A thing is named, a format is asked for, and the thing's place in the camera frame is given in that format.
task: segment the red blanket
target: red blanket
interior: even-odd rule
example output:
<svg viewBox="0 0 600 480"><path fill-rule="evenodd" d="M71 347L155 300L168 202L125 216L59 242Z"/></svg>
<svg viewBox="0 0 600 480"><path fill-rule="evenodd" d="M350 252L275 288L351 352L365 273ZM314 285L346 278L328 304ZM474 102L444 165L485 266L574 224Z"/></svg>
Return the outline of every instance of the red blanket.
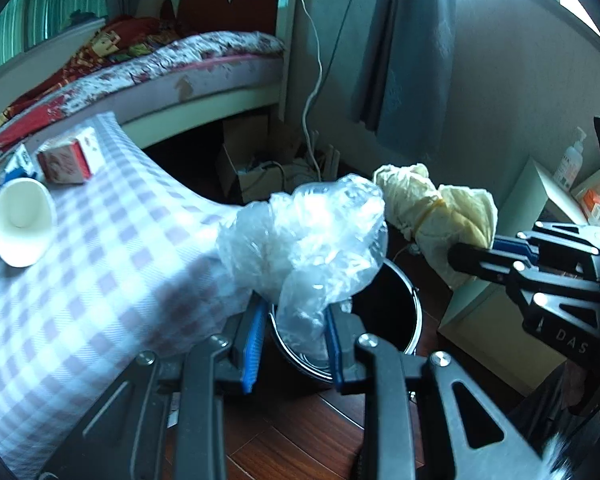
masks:
<svg viewBox="0 0 600 480"><path fill-rule="evenodd" d="M119 16L96 32L60 70L11 103L0 114L0 127L44 96L81 77L134 57L145 56L179 38L171 22Z"/></svg>

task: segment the black metal bracket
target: black metal bracket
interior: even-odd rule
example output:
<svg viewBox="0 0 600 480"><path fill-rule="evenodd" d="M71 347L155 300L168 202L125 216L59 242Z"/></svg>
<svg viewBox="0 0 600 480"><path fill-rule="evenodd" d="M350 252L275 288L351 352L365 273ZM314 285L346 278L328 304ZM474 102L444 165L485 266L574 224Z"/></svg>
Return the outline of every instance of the black metal bracket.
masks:
<svg viewBox="0 0 600 480"><path fill-rule="evenodd" d="M449 263L505 285L528 334L600 378L600 228L536 222L492 250L456 244Z"/></svg>
<svg viewBox="0 0 600 480"><path fill-rule="evenodd" d="M171 399L180 392L174 478L224 480L224 395L255 382L267 304L247 310L188 354L160 359L144 351L106 389L46 462L42 478L159 480Z"/></svg>
<svg viewBox="0 0 600 480"><path fill-rule="evenodd" d="M494 471L498 480L537 477L539 457L449 354L403 354L337 305L327 324L337 389L366 394L360 479L415 478L409 391L416 393L431 479L491 480Z"/></svg>

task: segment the clear plastic bag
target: clear plastic bag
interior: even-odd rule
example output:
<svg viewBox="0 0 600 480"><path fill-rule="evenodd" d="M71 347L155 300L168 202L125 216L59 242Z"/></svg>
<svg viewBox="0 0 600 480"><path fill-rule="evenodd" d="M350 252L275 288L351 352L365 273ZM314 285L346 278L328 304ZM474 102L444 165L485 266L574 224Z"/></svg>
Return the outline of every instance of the clear plastic bag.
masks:
<svg viewBox="0 0 600 480"><path fill-rule="evenodd" d="M382 190L350 174L249 204L220 229L218 249L240 285L278 306L283 341L325 358L324 309L371 283L387 241Z"/></svg>

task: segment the checkered tablecloth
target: checkered tablecloth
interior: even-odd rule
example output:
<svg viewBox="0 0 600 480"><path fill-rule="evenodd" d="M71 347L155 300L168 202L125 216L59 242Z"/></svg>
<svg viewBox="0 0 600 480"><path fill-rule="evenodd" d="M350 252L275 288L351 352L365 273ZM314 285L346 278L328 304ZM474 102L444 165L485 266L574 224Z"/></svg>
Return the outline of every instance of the checkered tablecloth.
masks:
<svg viewBox="0 0 600 480"><path fill-rule="evenodd" d="M106 167L51 190L58 228L42 260L0 261L0 455L20 480L139 351L186 351L248 300L215 248L235 209L172 179L113 114L84 125Z"/></svg>

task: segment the red and white box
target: red and white box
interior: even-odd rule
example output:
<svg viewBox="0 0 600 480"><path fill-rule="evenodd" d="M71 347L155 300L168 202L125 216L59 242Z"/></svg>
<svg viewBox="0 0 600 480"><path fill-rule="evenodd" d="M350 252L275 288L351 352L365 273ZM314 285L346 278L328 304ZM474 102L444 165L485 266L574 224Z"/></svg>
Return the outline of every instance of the red and white box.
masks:
<svg viewBox="0 0 600 480"><path fill-rule="evenodd" d="M104 157L89 127L49 139L38 150L38 162L47 182L82 184L104 166Z"/></svg>

